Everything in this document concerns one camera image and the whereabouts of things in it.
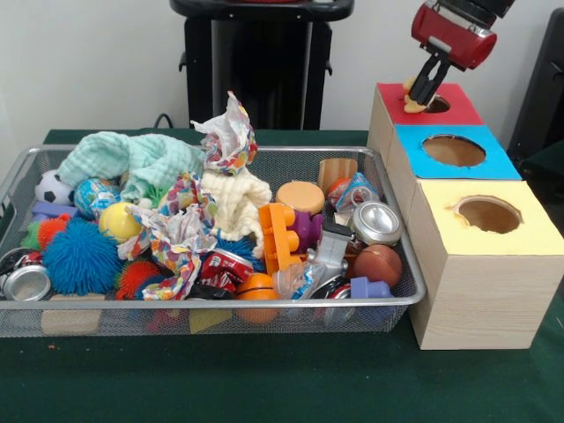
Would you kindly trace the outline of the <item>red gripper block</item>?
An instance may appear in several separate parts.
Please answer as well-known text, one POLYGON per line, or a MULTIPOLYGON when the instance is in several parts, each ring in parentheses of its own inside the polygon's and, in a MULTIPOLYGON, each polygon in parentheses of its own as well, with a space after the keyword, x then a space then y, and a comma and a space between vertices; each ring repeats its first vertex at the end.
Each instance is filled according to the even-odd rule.
POLYGON ((497 35, 440 1, 425 1, 412 22, 412 37, 432 54, 415 78, 408 96, 426 106, 445 79, 449 62, 458 69, 474 70, 491 54, 497 35))

